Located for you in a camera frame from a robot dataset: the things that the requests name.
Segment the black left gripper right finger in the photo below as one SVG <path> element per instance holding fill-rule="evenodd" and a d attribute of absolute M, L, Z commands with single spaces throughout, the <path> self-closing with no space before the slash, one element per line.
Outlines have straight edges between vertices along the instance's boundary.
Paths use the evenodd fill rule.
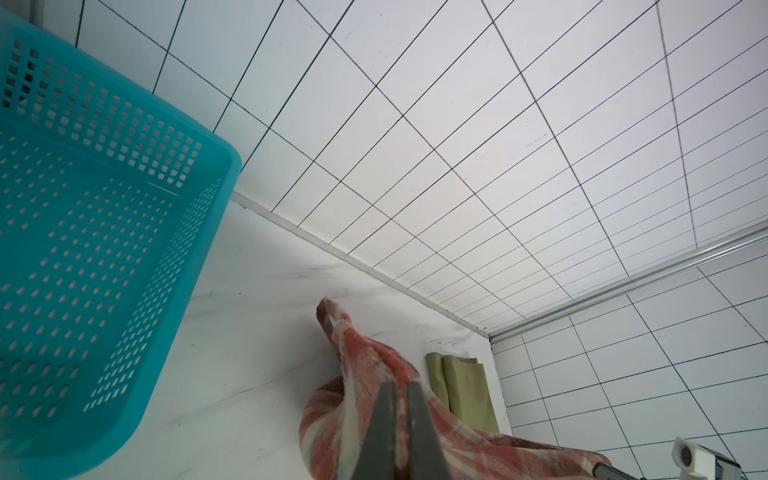
<path fill-rule="evenodd" d="M 450 480 L 448 464 L 421 385 L 407 387 L 409 476 L 413 480 Z"/>

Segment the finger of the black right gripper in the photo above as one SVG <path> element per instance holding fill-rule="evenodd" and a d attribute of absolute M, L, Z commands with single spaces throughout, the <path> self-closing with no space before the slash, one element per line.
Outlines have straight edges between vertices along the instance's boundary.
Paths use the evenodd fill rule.
<path fill-rule="evenodd" d="M 638 478 L 606 463 L 596 464 L 592 470 L 592 475 L 597 480 L 638 480 Z"/>

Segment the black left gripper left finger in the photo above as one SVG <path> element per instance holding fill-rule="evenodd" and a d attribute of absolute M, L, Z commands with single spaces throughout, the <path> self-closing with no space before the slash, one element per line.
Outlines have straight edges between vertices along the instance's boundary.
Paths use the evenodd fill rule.
<path fill-rule="evenodd" d="M 353 480 L 396 478 L 396 385 L 384 382 L 378 392 Z"/>

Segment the red plaid skirt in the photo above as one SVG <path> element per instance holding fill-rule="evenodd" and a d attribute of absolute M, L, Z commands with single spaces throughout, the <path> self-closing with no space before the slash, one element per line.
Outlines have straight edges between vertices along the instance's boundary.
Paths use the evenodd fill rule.
<path fill-rule="evenodd" d="M 409 474 L 409 383 L 425 384 L 414 366 L 392 347 L 358 332 L 334 300 L 323 298 L 316 318 L 340 363 L 341 374 L 318 388 L 304 408 L 299 443 L 315 479 L 349 479 L 357 466 L 380 387 L 397 386 L 395 468 Z M 590 479 L 606 457 L 589 451 L 486 433 L 463 424 L 431 392 L 426 404 L 454 479 Z"/>

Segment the olive green skirt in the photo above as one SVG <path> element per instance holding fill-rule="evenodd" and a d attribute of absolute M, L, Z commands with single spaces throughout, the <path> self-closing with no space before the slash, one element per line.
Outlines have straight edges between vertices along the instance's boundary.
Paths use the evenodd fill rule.
<path fill-rule="evenodd" d="M 433 393 L 463 424 L 486 433 L 499 433 L 484 366 L 476 358 L 425 356 Z"/>

